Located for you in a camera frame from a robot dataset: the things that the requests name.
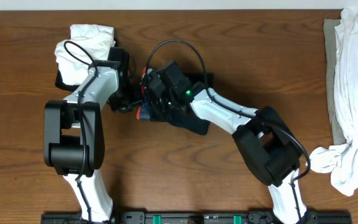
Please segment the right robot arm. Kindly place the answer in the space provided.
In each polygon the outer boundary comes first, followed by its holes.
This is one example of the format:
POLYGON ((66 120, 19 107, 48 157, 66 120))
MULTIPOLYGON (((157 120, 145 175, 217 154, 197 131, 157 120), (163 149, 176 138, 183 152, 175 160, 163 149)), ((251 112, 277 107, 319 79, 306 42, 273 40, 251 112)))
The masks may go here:
POLYGON ((282 223, 304 223, 307 213, 298 179, 304 147, 278 113, 241 106, 212 88, 213 74, 183 72, 176 61, 158 69, 144 68, 142 91, 145 104, 139 119, 167 122, 199 135, 210 124, 229 133, 247 168, 268 187, 273 214, 282 223))

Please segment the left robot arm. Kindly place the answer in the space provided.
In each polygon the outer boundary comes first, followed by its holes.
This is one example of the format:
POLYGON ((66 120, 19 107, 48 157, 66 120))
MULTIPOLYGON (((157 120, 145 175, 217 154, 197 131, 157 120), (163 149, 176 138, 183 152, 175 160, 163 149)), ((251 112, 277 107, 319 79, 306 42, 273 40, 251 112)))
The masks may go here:
POLYGON ((105 188, 100 168, 105 142, 101 112, 132 111, 141 102, 131 85, 129 53, 111 47, 107 60, 92 60, 88 76, 63 100, 44 109, 44 161, 73 188, 80 213, 42 215, 42 223, 115 223, 114 202, 105 188))

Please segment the black leggings with red waistband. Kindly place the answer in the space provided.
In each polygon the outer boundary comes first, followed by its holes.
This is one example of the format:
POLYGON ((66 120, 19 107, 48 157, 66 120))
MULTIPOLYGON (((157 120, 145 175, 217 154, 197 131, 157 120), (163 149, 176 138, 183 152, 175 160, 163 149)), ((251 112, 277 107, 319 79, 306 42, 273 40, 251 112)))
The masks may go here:
POLYGON ((178 128, 184 128, 192 133, 206 135, 210 122, 198 118, 194 112, 177 96, 165 87, 160 96, 150 92, 149 100, 144 101, 138 108, 136 118, 142 121, 169 123, 178 128))

